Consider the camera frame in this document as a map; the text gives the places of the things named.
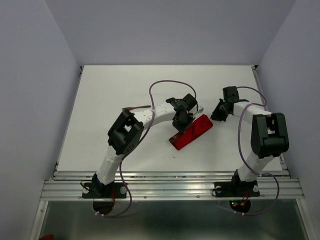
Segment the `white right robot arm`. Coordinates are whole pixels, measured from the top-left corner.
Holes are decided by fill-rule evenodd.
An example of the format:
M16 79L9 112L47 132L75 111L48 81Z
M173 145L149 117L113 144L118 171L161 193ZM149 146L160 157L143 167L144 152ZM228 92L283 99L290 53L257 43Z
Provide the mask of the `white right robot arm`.
M237 146L243 165L235 171L230 189L233 194L242 195L248 190L248 183L256 181L269 162L288 151L290 143L285 115L265 110L267 100L261 93L263 103L255 103L241 99L238 89L240 87L237 86L222 89L223 98L219 100L210 119L225 122L230 115L239 117ZM241 148L243 121L251 125L251 152L247 158L244 158Z

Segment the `aluminium rail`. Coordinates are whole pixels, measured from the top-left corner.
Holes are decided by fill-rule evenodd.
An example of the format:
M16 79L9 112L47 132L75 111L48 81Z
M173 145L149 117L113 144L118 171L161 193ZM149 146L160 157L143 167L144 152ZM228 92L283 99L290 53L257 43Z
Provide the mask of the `aluminium rail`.
M257 108L268 111L266 98L262 94L258 72L255 65L251 65L251 74L249 77L249 86L253 89L241 89L241 94L251 103L257 104ZM274 175L289 175L287 173L287 165L282 155L274 157L263 169L264 173L272 173Z
M49 172L49 176L46 178L47 180L53 177L53 175L56 171L57 165L59 163L60 154L61 154L62 147L64 144L64 139L65 139L66 132L67 132L68 125L69 125L69 121L71 118L71 114L72 114L75 98L77 95L77 91L79 88L80 80L82 77L83 69L84 69L83 65L80 65L77 68L77 72L75 75L75 81L71 85L71 89L69 90L67 98L66 98L65 110L63 111L62 122L60 124L60 130L59 130L59 133L57 136L57 141L56 141L54 151L53 151L52 166L49 168L50 172Z

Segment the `red cloth napkin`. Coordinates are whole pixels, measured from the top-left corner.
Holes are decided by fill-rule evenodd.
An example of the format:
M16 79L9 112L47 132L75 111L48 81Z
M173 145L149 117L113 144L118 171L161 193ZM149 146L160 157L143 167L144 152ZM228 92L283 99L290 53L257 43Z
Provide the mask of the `red cloth napkin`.
M178 132L180 133L180 137L176 142L171 143L169 140L168 141L176 150L179 151L202 136L212 127L213 123L209 117L206 114L203 114L191 124L185 133Z

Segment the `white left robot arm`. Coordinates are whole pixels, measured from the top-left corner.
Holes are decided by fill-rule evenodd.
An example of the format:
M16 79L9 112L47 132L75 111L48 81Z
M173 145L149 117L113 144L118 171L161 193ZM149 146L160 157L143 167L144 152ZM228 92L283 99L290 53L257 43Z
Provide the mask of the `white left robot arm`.
M143 133L146 134L151 127L168 121L171 121L178 132L185 133L196 115L203 110L191 94L180 99L169 98L164 103L143 111L123 110L107 133L105 158L92 177L95 193L100 197L111 193L111 183L115 180L121 161L140 144Z

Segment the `dark wooden fork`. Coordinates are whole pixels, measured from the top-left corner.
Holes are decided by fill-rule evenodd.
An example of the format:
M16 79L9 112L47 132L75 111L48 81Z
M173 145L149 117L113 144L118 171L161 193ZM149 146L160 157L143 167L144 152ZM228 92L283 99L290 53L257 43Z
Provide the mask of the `dark wooden fork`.
M151 108L151 105L141 105L141 106L133 106L133 107L123 107L121 110L122 111L132 111L136 109L147 109Z

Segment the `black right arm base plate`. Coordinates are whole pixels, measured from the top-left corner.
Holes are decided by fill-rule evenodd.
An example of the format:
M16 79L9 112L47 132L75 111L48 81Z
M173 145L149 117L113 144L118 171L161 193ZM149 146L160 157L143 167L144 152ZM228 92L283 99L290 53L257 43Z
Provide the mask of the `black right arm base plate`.
M260 191L257 181L240 182L238 185L231 181L216 181L211 194L217 198L259 197Z

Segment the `red object bottom left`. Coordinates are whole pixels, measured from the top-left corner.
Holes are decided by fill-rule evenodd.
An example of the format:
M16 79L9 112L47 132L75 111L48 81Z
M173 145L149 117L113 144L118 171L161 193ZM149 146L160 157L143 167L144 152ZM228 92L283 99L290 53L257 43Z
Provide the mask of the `red object bottom left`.
M54 239L55 239L55 237L53 234L47 234L47 235L40 237L38 240L54 240Z

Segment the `dark wooden spoon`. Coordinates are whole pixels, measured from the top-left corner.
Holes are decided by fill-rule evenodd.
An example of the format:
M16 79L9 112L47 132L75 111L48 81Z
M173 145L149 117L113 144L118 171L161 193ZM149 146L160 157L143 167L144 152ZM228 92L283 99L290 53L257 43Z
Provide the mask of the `dark wooden spoon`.
M169 139L169 142L170 142L170 143L175 143L175 142L179 139L180 135L181 135L180 133L175 134L174 136L172 136L172 137Z

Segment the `aluminium left side rail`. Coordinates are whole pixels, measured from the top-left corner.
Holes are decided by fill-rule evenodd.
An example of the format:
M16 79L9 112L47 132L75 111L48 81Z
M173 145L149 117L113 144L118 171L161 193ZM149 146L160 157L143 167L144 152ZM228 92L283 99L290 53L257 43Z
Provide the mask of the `aluminium left side rail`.
M53 151L52 166L49 168L50 172L49 172L49 176L46 178L47 180L53 177L53 175L56 171L57 165L59 163L60 154L61 154L62 147L64 144L64 139L65 139L66 132L67 132L68 125L69 125L69 121L71 118L71 114L72 114L75 98L77 95L77 91L79 88L80 80L82 77L83 69L84 69L83 65L80 65L77 68L77 72L75 75L75 81L71 85L71 89L69 90L67 98L66 98L65 110L63 111L62 122L60 124L60 130L59 130L59 133L57 136L57 141L56 141L54 151Z

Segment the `aluminium right side rail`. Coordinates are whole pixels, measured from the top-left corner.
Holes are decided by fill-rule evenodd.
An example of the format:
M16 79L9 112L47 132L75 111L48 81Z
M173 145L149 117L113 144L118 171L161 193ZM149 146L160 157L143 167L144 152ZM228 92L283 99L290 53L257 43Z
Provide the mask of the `aluminium right side rail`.
M251 65L251 74L249 77L249 86L253 89L241 89L241 94L251 103L257 104L257 108L268 111L266 98L262 94L258 72L255 65ZM289 175L287 173L287 165L282 155L274 157L263 169L264 173L272 173L274 175Z

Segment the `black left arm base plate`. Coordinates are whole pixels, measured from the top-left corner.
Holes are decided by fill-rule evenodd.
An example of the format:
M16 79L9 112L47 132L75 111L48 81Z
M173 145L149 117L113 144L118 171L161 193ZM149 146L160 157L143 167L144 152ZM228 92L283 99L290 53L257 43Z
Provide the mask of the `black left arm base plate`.
M97 189L92 182L81 182L83 199L125 199L127 189L122 182L112 182Z

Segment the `aluminium front rail frame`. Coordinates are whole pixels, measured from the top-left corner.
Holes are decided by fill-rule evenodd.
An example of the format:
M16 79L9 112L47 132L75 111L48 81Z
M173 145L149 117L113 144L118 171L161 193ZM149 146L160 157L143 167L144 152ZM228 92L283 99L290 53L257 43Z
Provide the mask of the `aluminium front rail frame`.
M276 171L276 179L258 178L259 200L303 199L305 197L298 179L291 178L287 170ZM195 172L123 172L133 201L206 201L214 200L212 189L215 182L230 181L230 171ZM80 182L90 180L89 172L57 171L45 181L40 199L42 201L82 201Z

